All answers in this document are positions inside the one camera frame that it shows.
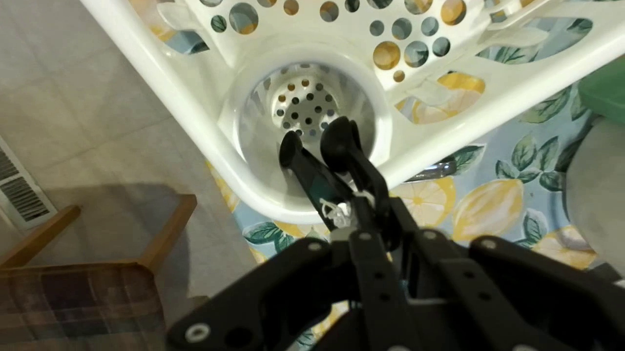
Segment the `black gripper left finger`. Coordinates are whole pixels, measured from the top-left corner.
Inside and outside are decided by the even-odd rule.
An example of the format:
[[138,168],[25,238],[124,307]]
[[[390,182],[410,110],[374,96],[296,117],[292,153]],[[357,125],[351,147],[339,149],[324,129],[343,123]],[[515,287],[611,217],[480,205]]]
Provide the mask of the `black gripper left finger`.
[[415,351],[410,310],[380,238],[372,232],[353,232],[349,254],[357,275],[368,349]]

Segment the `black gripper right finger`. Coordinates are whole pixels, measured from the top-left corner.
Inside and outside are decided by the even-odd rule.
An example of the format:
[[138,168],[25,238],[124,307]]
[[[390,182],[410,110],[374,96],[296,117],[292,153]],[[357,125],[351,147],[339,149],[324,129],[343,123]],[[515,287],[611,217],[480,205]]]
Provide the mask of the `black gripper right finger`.
[[441,232],[431,229],[417,236],[417,248],[433,268],[443,291],[460,307],[488,349],[511,351],[515,334],[505,324],[513,322],[517,314],[484,270],[460,256]]

